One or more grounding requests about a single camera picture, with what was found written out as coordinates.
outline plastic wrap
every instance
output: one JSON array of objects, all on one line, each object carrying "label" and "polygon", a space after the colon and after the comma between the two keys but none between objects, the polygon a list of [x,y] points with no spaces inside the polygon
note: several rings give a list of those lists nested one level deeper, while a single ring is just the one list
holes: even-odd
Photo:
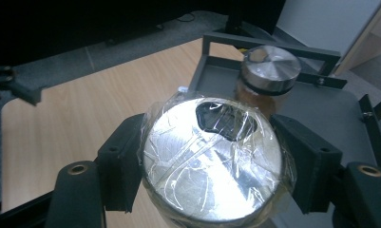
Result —
[{"label": "plastic wrap", "polygon": [[256,108],[199,94],[150,108],[139,159],[173,227],[256,227],[295,182],[290,155]]}]

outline cylindrical container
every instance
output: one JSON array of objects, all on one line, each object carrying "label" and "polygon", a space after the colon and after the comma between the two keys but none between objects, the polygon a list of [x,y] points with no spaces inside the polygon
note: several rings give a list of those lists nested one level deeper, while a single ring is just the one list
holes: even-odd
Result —
[{"label": "cylindrical container", "polygon": [[250,49],[241,64],[237,100],[256,106],[269,118],[294,86],[301,70],[298,59],[279,47]]},{"label": "cylindrical container", "polygon": [[147,124],[140,153],[143,184],[161,215],[172,227],[261,224],[289,173],[268,121],[222,98],[168,104]]}]

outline wooden table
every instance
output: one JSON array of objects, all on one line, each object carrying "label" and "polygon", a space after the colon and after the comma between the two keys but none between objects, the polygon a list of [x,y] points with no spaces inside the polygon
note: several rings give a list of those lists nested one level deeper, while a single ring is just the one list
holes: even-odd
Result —
[{"label": "wooden table", "polygon": [[[211,55],[241,60],[234,47],[213,44]],[[97,151],[127,117],[143,113],[188,86],[201,40],[151,54],[46,89],[36,107],[16,99],[2,111],[3,208],[54,188],[58,172]],[[166,227],[141,185],[133,213],[106,213],[108,227]]]}]

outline floor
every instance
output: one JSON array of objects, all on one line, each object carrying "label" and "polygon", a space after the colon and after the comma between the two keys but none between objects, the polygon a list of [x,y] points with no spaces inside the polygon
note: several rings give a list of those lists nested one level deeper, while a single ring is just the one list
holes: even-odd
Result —
[{"label": "floor", "polygon": [[[33,63],[17,66],[17,80],[29,88],[50,87],[65,83],[99,70],[125,63],[144,55],[171,48],[194,39],[201,38],[204,32],[221,29],[226,22],[223,15],[196,11],[184,15],[180,20],[164,23],[153,32],[115,43],[108,41],[90,47],[83,47],[52,56]],[[259,38],[267,36],[258,28],[244,26]],[[279,42],[292,43],[289,37],[275,37]],[[349,81],[345,89],[361,98],[368,93],[372,103],[381,101],[381,56],[357,66],[338,77]],[[0,200],[1,200],[1,108],[14,99],[8,92],[1,93],[0,100]]]}]

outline white wall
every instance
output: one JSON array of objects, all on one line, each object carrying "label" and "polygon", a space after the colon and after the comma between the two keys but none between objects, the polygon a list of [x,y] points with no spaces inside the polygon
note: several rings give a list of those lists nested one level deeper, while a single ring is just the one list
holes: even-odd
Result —
[{"label": "white wall", "polygon": [[381,0],[287,0],[277,26],[311,48],[345,56]]}]

